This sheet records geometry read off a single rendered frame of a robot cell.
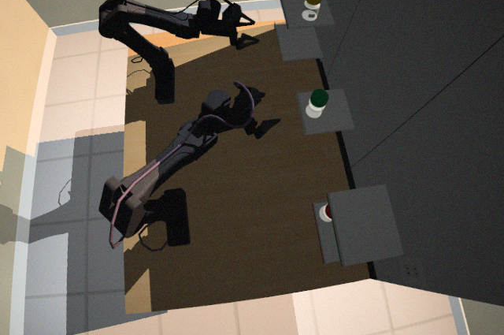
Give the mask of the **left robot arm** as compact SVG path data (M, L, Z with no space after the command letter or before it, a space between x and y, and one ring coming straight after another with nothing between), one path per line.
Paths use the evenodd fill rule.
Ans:
M196 14L181 12L175 15L171 14L177 13L175 11L155 8L135 0L106 0L99 7L98 31L103 37L120 41L144 58L155 75L156 100L170 99L172 59L168 51L148 41L129 23L159 28L182 39L199 39L200 31L202 35L216 35L220 11L221 4L217 0L199 1Z

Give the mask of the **clear glass bottle with yellow cap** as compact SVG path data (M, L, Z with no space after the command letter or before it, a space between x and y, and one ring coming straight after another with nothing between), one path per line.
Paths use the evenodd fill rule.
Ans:
M302 18L307 21L314 21L317 18L317 14L320 8L321 0L305 0Z

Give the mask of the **white bottle with green cap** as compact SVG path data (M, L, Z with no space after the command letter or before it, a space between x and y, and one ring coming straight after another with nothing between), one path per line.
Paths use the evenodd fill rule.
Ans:
M319 117L322 114L327 101L328 101L328 93L325 90L317 89L313 91L310 100L308 102L308 105L306 107L307 115L311 118Z

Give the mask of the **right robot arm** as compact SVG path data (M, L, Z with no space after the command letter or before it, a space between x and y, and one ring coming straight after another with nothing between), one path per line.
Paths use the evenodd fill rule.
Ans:
M223 122L208 117L199 122L185 143L180 145L194 127L195 122L205 115L212 114L229 123L230 102L231 96L226 91L212 90L207 100L202 103L198 119L194 118L183 124L177 137L157 157L121 181L111 176L105 182L98 210L109 222L112 221L117 200L123 195L122 191L129 190L129 193L120 201L114 222L114 227L125 238L134 236L147 223L164 221L168 246L188 243L183 189L165 190L164 195L159 199L148 199L175 172L198 160L213 147L217 143L218 133L229 130L229 126Z

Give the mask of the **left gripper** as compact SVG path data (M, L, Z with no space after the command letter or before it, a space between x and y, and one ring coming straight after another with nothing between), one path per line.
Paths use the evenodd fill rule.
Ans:
M250 19L247 15L241 12L241 15L236 19L234 23L226 21L231 15L233 14L232 12L232 6L229 5L229 7L222 13L222 19L223 20L218 20L217 23L217 33L216 36L225 36L229 37L230 40L230 45L235 46L237 50L242 50L245 47L248 47L250 45L256 44L259 42L259 39L256 39L250 35L242 33L241 37L238 38L238 32L237 32L237 27L242 27L242 26L249 26L249 25L254 25L255 21ZM240 19L244 18L250 22L240 22ZM226 21L226 22L225 22ZM250 43L243 43L245 40L253 40L253 42Z

